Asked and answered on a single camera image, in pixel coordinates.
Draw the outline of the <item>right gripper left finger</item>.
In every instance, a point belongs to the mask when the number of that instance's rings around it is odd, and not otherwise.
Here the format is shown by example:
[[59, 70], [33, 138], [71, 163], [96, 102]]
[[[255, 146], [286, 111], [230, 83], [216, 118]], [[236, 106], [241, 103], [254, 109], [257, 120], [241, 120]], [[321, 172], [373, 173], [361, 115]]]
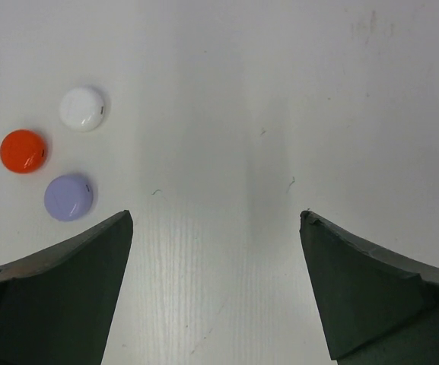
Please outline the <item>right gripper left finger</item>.
[[132, 235], [121, 211], [0, 265], [0, 364], [100, 364]]

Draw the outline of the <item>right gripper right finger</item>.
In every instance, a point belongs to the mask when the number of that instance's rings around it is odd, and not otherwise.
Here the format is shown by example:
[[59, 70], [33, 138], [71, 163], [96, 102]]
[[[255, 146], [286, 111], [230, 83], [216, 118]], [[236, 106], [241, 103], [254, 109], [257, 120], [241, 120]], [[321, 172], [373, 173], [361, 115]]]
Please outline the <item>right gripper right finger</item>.
[[439, 268], [301, 213], [301, 245], [338, 364], [439, 364]]

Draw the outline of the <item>purple charging case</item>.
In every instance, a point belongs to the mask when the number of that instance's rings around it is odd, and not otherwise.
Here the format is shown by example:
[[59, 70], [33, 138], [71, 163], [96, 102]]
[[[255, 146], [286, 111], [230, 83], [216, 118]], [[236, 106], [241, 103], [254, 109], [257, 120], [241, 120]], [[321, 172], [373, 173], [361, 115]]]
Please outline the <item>purple charging case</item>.
[[46, 188], [44, 205], [58, 221], [75, 221], [89, 212], [94, 201], [93, 189], [86, 176], [70, 173], [56, 177]]

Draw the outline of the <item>orange charging case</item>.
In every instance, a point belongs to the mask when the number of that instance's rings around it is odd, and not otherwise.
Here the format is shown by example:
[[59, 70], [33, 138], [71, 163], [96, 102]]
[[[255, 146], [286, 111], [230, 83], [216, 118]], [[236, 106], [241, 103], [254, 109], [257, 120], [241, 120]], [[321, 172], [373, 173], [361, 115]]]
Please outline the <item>orange charging case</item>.
[[27, 174], [38, 170], [45, 164], [46, 156], [45, 139], [32, 130], [14, 130], [0, 144], [0, 160], [13, 173]]

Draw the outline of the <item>white charging case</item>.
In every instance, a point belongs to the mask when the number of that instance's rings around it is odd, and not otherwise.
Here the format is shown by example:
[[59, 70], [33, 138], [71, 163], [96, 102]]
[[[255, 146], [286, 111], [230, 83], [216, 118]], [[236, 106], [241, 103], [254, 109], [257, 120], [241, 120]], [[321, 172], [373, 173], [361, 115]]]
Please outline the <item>white charging case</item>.
[[90, 132], [103, 121], [106, 104], [101, 93], [89, 86], [67, 91], [59, 104], [63, 125], [76, 132]]

